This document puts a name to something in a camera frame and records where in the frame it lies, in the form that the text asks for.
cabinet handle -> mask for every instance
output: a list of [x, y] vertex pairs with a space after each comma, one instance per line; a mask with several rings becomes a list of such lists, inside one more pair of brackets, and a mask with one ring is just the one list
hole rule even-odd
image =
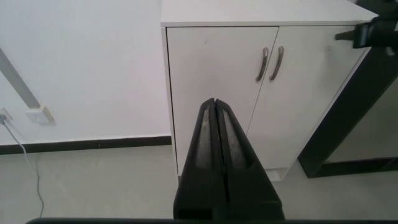
[[285, 52], [285, 49], [282, 46], [278, 47], [278, 54], [279, 54], [278, 61], [276, 63], [274, 73], [269, 77], [270, 81], [273, 81], [275, 79], [276, 75], [278, 75], [278, 71], [279, 71], [280, 65], [282, 63], [282, 59], [284, 58], [284, 52]]
[[256, 81], [260, 81], [264, 73], [266, 72], [266, 66], [268, 61], [268, 48], [264, 47], [262, 50], [262, 65], [260, 69], [260, 74], [256, 77]]

gray tile floor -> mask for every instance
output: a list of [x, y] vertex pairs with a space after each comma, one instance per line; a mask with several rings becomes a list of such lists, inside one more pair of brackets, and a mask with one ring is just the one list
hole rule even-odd
[[[44, 217], [172, 218], [177, 184], [170, 146], [29, 154]], [[398, 172], [307, 179], [298, 163], [274, 187], [288, 219], [398, 219]], [[35, 177], [0, 156], [0, 223], [37, 217]]]

